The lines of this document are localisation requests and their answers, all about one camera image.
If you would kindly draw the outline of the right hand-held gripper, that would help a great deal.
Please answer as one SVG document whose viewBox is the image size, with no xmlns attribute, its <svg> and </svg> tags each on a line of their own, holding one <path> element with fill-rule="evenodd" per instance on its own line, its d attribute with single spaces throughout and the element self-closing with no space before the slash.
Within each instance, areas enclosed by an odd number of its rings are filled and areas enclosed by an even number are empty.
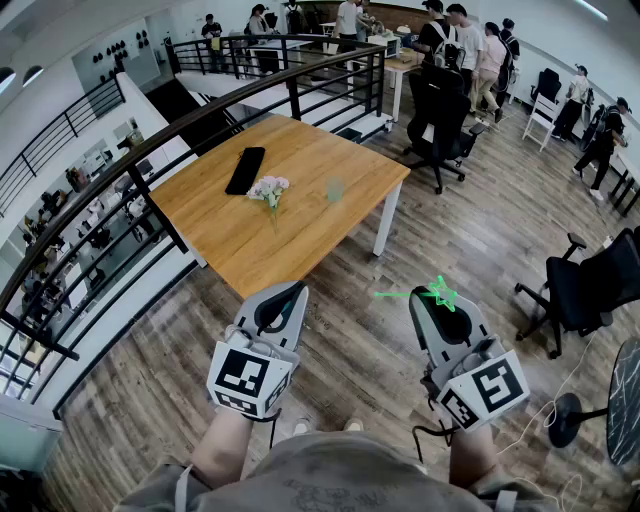
<svg viewBox="0 0 640 512">
<path fill-rule="evenodd" d="M 507 351 L 498 336 L 488 337 L 488 321 L 479 307 L 462 295 L 454 307 L 456 333 L 476 346 L 443 364 L 436 298 L 425 287 L 414 288 L 409 298 L 419 346 L 438 366 L 430 374 L 431 396 L 455 425 L 473 431 L 522 402 L 530 390 L 516 353 Z"/>
</svg>

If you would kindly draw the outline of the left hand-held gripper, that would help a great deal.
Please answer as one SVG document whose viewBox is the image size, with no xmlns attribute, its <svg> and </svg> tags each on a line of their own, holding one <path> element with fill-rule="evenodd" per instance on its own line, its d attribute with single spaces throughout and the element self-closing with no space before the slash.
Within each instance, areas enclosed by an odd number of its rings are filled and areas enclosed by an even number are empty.
<svg viewBox="0 0 640 512">
<path fill-rule="evenodd" d="M 300 363 L 296 350 L 308 302 L 303 281 L 278 283 L 248 297 L 234 320 L 245 330 L 280 331 L 278 346 L 232 325 L 216 344 L 207 389 L 218 406 L 266 418 Z"/>
</svg>

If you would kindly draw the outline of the person's right forearm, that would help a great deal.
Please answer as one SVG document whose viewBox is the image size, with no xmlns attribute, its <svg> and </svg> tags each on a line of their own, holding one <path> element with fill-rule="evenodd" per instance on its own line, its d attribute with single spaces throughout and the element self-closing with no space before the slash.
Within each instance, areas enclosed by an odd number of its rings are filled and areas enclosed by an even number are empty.
<svg viewBox="0 0 640 512">
<path fill-rule="evenodd" d="M 450 446 L 449 483 L 476 493 L 478 483 L 499 468 L 492 429 L 484 424 L 476 430 L 453 433 Z"/>
</svg>

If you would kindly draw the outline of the person's left forearm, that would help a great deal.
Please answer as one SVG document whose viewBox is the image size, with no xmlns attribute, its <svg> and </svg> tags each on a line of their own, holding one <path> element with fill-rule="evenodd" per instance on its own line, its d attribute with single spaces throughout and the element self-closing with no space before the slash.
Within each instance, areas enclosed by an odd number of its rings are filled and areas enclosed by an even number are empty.
<svg viewBox="0 0 640 512">
<path fill-rule="evenodd" d="M 212 489 L 240 480 L 253 422 L 239 412 L 223 407 L 201 441 L 195 446 L 190 464 L 202 481 Z"/>
</svg>

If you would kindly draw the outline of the pink flower bouquet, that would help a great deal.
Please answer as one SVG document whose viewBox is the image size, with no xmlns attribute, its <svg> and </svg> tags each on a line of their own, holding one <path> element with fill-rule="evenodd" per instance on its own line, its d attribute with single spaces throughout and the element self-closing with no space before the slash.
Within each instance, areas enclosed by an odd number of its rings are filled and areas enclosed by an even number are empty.
<svg viewBox="0 0 640 512">
<path fill-rule="evenodd" d="M 289 186 L 289 181 L 284 177 L 264 176 L 246 193 L 247 198 L 264 201 L 267 204 L 274 231 L 278 229 L 277 217 L 280 199 Z"/>
</svg>

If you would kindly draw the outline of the black mesh office chair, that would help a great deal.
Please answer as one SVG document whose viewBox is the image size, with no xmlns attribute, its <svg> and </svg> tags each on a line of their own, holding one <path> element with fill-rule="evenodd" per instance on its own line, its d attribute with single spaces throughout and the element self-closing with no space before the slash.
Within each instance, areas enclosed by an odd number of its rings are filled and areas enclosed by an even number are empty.
<svg viewBox="0 0 640 512">
<path fill-rule="evenodd" d="M 568 256 L 548 258 L 545 285 L 547 298 L 522 283 L 515 285 L 515 292 L 526 293 L 544 310 L 516 339 L 550 323 L 556 348 L 549 357 L 556 359 L 562 355 L 564 332 L 587 336 L 611 325 L 617 308 L 640 300 L 640 226 L 623 229 L 606 248 L 579 263 Z"/>
</svg>

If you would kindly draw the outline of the black fabric pouch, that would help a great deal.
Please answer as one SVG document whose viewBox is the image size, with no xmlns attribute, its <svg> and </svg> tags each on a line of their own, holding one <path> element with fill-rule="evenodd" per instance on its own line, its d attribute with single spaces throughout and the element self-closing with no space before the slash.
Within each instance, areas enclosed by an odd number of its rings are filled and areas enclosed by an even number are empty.
<svg viewBox="0 0 640 512">
<path fill-rule="evenodd" d="M 242 152 L 234 173 L 225 189 L 227 195 L 245 195 L 253 186 L 265 156 L 263 147 L 247 147 Z"/>
</svg>

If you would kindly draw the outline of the wooden table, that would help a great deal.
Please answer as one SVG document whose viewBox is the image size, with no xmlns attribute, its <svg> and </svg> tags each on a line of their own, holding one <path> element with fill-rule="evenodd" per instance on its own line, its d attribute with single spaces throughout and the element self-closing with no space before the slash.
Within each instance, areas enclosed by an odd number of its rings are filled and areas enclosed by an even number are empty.
<svg viewBox="0 0 640 512">
<path fill-rule="evenodd" d="M 161 242 L 166 251 L 185 243 L 152 201 L 154 186 L 189 159 L 239 134 L 245 121 L 231 106 L 285 87 L 267 104 L 288 106 L 301 119 L 326 105 L 333 132 L 380 115 L 384 61 L 381 45 L 337 42 L 312 35 L 224 37 L 222 76 L 238 89 L 219 94 L 171 123 L 162 136 L 134 140 L 129 152 L 91 182 L 29 247 L 0 292 L 0 393 L 35 403 L 61 366 L 77 360 L 78 346 L 107 312 L 99 297 L 125 294 L 137 281 L 133 264 Z"/>
</svg>

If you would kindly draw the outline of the person's grey shirt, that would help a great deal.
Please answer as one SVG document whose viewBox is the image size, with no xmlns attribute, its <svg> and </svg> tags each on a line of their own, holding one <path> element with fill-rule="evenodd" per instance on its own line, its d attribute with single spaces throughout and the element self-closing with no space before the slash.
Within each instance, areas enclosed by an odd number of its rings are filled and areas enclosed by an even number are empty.
<svg viewBox="0 0 640 512">
<path fill-rule="evenodd" d="M 333 432 L 282 441 L 245 479 L 217 489 L 161 464 L 113 512 L 560 511 L 500 469 L 460 488 L 367 434 Z"/>
</svg>

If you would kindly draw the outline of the round black marble table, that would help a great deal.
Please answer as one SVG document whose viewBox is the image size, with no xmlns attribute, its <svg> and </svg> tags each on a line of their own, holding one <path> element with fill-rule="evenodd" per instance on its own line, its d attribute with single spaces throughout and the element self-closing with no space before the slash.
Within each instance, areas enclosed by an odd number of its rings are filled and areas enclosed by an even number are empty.
<svg viewBox="0 0 640 512">
<path fill-rule="evenodd" d="M 551 444 L 556 448 L 567 447 L 582 423 L 601 416 L 606 417 L 609 460 L 616 466 L 624 465 L 640 450 L 640 339 L 629 339 L 621 346 L 613 366 L 606 407 L 583 411 L 574 393 L 558 398 L 548 427 Z"/>
</svg>

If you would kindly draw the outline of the black high-back office chair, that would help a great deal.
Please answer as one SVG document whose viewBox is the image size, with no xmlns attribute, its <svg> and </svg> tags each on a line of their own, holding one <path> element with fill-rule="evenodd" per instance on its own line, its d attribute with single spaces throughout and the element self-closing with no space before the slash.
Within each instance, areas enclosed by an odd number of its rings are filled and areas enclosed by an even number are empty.
<svg viewBox="0 0 640 512">
<path fill-rule="evenodd" d="M 407 126 L 410 145 L 403 154 L 416 155 L 419 161 L 409 168 L 429 167 L 433 170 L 437 186 L 435 193 L 443 192 L 441 171 L 457 175 L 460 182 L 466 174 L 460 170 L 478 138 L 488 126 L 477 121 L 469 128 L 463 126 L 471 101 L 464 94 L 464 80 L 460 73 L 428 64 L 418 74 L 409 76 L 415 114 Z"/>
</svg>

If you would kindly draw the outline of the white folding chair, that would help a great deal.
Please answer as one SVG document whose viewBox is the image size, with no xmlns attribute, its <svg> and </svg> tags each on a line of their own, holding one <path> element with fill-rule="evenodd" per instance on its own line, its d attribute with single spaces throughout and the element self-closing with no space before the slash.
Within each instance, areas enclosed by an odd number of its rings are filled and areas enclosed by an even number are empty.
<svg viewBox="0 0 640 512">
<path fill-rule="evenodd" d="M 555 127 L 559 112 L 559 103 L 556 100 L 550 100 L 542 93 L 539 93 L 527 121 L 522 139 L 530 138 L 539 145 L 539 151 L 542 152 L 551 138 L 551 133 Z M 541 139 L 537 138 L 533 133 L 536 126 L 543 129 Z"/>
</svg>

